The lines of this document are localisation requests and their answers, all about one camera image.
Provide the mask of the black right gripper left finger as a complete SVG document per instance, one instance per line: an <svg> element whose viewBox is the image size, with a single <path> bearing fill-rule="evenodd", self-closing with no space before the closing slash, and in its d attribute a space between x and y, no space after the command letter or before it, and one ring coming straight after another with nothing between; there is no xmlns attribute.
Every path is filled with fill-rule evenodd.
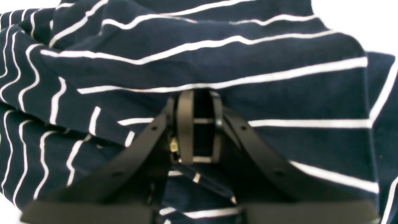
<svg viewBox="0 0 398 224"><path fill-rule="evenodd" d="M152 224L168 172L194 156L194 92L169 98L131 146L88 177L24 209L24 224Z"/></svg>

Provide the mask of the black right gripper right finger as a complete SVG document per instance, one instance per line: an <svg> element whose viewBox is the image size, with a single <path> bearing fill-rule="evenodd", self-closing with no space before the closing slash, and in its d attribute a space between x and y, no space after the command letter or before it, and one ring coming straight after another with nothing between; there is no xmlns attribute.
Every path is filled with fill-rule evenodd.
<svg viewBox="0 0 398 224"><path fill-rule="evenodd" d="M374 204L310 176L274 151L210 92L212 162L227 176L241 224L377 224Z"/></svg>

